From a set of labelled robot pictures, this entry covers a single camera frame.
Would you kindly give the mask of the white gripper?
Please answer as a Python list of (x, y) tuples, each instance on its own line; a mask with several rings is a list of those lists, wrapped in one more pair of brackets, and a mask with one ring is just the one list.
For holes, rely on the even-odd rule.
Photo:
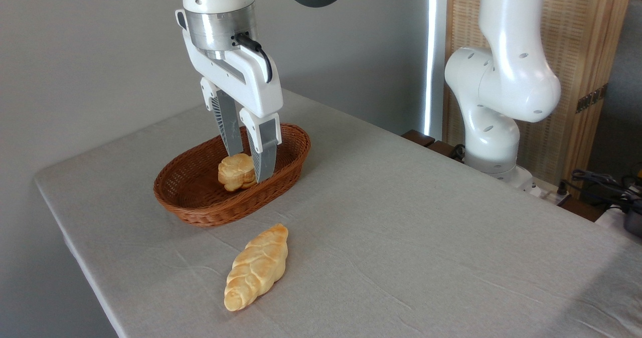
[(283, 107), (283, 95), (273, 59), (240, 45), (215, 59), (193, 45), (188, 28), (182, 33), (190, 61), (203, 77), (200, 86), (206, 109), (215, 116), (227, 154), (244, 150), (236, 100), (245, 108), (239, 116), (247, 128), (255, 179), (267, 180), (275, 171), (277, 146), (282, 144), (276, 112)]

